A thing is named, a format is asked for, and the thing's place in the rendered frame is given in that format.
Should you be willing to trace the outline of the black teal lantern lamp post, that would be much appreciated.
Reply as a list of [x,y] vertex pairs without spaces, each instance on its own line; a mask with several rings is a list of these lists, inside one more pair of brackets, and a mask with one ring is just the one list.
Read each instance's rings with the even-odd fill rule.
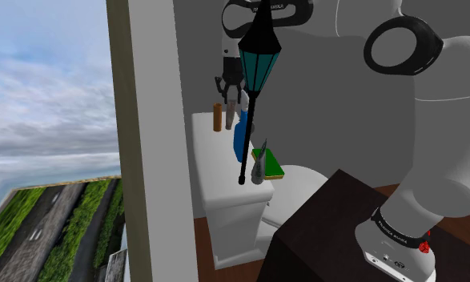
[[256,99],[281,50],[282,47],[273,29],[270,0],[261,0],[251,28],[239,43],[243,74],[249,96],[239,185],[244,185],[246,180],[247,157]]

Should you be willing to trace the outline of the grey-brown tube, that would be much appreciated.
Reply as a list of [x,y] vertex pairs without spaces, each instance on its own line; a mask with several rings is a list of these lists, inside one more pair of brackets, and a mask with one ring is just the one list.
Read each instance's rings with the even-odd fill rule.
[[237,101],[235,99],[227,100],[226,122],[225,122],[226,130],[230,130],[232,128],[232,124],[233,124],[234,117],[235,117],[236,105],[237,105]]

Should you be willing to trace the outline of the green yellow sponge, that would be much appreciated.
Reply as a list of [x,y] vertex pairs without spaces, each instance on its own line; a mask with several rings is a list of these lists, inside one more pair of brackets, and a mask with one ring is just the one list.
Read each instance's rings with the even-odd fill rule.
[[[260,148],[253,149],[251,155],[256,160],[259,154]],[[269,148],[266,148],[266,168],[265,168],[265,180],[272,180],[272,179],[282,179],[284,177],[284,170],[279,165],[276,157],[274,157],[273,153]]]

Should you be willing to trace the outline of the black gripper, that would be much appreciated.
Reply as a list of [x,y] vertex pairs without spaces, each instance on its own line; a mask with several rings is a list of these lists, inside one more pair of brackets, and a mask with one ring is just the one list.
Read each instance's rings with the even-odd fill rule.
[[245,89],[243,69],[240,57],[224,57],[223,58],[223,74],[221,77],[215,76],[215,85],[217,91],[223,97],[223,101],[227,104],[227,92],[230,85],[235,85],[236,102],[241,103],[241,91]]

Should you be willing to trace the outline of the blue spray bottle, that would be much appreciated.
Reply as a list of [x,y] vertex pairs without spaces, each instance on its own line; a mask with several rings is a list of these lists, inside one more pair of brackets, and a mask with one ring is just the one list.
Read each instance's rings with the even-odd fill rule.
[[241,90],[239,122],[235,125],[233,148],[239,163],[243,161],[244,140],[247,127],[247,114],[249,108],[249,95],[245,90]]

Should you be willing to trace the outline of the orange-brown cylinder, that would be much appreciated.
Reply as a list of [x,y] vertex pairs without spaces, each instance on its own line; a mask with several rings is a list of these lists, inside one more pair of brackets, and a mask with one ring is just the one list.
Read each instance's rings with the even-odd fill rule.
[[221,103],[213,104],[213,131],[220,132],[222,130],[222,109]]

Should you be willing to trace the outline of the white toilet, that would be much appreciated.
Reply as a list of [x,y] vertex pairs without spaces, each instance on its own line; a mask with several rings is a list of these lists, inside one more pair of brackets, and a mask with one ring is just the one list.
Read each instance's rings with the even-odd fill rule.
[[239,184],[241,163],[233,132],[213,130],[214,114],[192,115],[199,190],[206,212],[215,268],[265,258],[272,236],[324,183],[310,168],[283,165],[282,179]]

